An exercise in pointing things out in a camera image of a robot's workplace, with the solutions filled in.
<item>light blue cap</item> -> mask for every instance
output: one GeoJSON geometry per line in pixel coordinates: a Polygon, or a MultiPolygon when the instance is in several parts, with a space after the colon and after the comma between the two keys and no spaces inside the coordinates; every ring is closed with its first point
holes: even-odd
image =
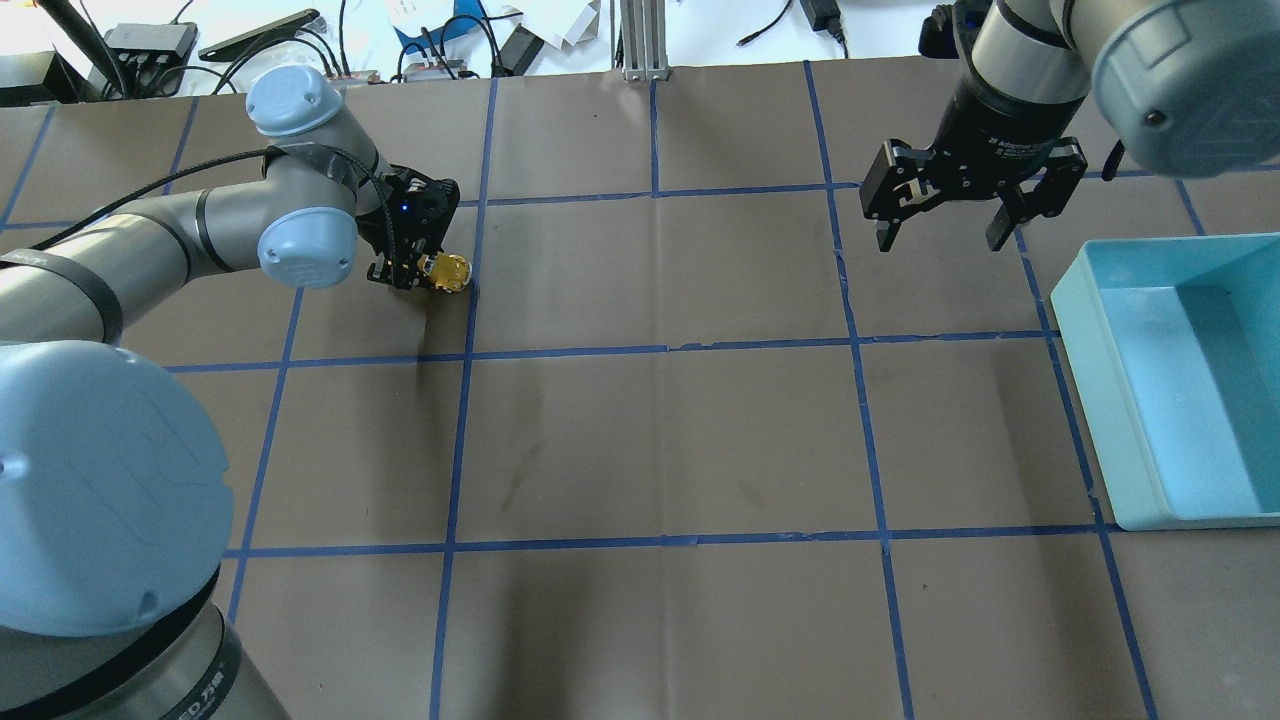
{"type": "Polygon", "coordinates": [[[1167,0],[1093,67],[1098,108],[1144,168],[1210,177],[1280,152],[1280,3],[1167,0]]]}
{"type": "Polygon", "coordinates": [[[337,208],[303,208],[262,231],[257,260],[271,279],[292,287],[330,287],[356,259],[356,220],[337,208]]]}
{"type": "Polygon", "coordinates": [[[164,369],[96,342],[0,345],[0,625],[123,633],[214,575],[227,455],[164,369]]]}
{"type": "Polygon", "coordinates": [[[244,108],[257,132],[266,137],[288,137],[337,115],[342,95],[315,68],[280,65],[257,78],[244,108]]]}

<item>cable connector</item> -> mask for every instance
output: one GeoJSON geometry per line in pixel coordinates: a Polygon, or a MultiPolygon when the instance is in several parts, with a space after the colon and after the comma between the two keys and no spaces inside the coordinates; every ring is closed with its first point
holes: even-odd
{"type": "Polygon", "coordinates": [[[800,6],[804,8],[804,17],[809,20],[809,27],[814,32],[831,33],[847,59],[849,44],[845,41],[845,28],[840,24],[840,5],[836,4],[836,0],[800,0],[800,6]]]}

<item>yellow object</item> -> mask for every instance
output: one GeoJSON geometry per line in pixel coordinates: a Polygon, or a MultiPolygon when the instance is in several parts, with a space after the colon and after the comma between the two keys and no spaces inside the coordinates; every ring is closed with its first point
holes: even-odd
{"type": "Polygon", "coordinates": [[[462,292],[471,282],[471,261],[461,255],[436,254],[419,260],[419,269],[435,290],[462,292]]]}

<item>black power adapter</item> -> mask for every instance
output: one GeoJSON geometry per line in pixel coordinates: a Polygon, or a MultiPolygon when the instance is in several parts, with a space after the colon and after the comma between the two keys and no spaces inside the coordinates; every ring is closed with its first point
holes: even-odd
{"type": "Polygon", "coordinates": [[[840,24],[840,5],[836,0],[800,0],[804,8],[804,17],[809,19],[809,27],[814,32],[827,31],[849,58],[849,44],[845,42],[845,28],[840,24]]]}

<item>black pole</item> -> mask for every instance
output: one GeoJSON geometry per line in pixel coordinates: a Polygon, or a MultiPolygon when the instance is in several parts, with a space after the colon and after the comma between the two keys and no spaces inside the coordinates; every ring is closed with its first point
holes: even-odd
{"type": "Polygon", "coordinates": [[[102,73],[102,77],[113,78],[113,82],[119,87],[120,95],[125,100],[133,97],[133,82],[124,73],[124,69],[120,68],[120,61],[108,47],[106,40],[72,8],[68,0],[40,0],[40,6],[49,13],[49,17],[58,23],[58,27],[63,28],[67,37],[72,38],[72,42],[88,56],[90,63],[93,63],[93,67],[97,68],[97,72],[102,73]]]}

